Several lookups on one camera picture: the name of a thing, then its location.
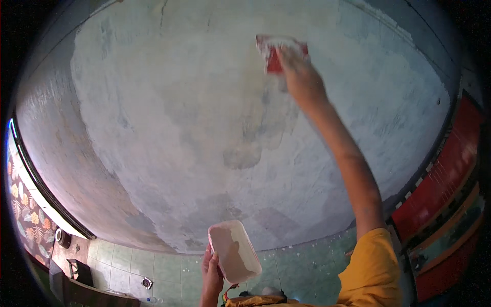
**leaf pattern curtain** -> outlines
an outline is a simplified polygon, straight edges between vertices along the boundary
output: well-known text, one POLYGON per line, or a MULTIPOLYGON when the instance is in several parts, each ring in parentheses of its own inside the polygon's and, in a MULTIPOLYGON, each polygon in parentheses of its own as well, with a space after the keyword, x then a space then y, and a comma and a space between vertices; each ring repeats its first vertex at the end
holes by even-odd
POLYGON ((49 267, 55 243, 56 224, 44 214, 29 190, 24 187, 19 177, 23 166, 19 153, 7 151, 8 184, 11 194, 11 205, 17 220, 20 239, 24 248, 36 260, 49 267))

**round object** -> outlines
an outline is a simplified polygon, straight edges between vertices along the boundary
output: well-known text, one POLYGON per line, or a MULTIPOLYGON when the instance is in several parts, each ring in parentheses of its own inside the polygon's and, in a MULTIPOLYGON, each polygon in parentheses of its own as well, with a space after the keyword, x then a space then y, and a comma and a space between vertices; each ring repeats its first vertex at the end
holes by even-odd
POLYGON ((55 239, 63 248, 68 249, 70 247, 70 243, 72 242, 72 236, 68 233, 58 228, 55 233, 55 239))

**person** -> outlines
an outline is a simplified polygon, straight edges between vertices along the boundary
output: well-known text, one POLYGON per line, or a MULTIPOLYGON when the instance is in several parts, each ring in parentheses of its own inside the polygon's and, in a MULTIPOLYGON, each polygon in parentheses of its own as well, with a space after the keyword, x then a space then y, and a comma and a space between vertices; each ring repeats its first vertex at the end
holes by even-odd
MULTIPOLYGON (((338 276, 341 291, 337 306, 400 306, 400 270, 382 215, 382 199, 363 154, 343 125, 326 94, 319 73, 294 50, 277 49, 288 91, 308 116, 331 149, 341 171, 356 218, 356 246, 345 271, 338 276)), ((200 307, 215 307, 223 288, 218 268, 219 255, 204 255, 200 307)), ((279 293, 237 298, 230 306, 309 306, 285 299, 279 293)))

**paint sponge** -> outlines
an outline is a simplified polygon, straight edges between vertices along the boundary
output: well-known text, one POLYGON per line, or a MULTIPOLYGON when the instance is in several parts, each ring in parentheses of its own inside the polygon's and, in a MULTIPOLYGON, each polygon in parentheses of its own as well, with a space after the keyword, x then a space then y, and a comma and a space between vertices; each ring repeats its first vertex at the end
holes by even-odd
POLYGON ((287 35, 256 35, 256 46, 259 54, 266 61, 264 69, 267 74, 282 74, 283 68, 278 59, 276 49, 281 46, 287 46, 297 51, 302 57, 308 57, 307 43, 297 41, 295 38, 287 35))

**wall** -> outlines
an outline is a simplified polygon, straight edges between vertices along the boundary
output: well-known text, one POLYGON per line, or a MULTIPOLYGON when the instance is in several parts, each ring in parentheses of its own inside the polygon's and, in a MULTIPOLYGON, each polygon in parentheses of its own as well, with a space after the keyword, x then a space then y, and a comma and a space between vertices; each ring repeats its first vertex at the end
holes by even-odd
POLYGON ((158 251, 202 252, 229 219, 257 250, 346 229, 339 170, 264 75, 258 33, 308 42, 382 197, 396 194, 435 141, 448 85, 409 32, 344 0, 125 0, 86 19, 19 88, 48 187, 97 236, 158 251))

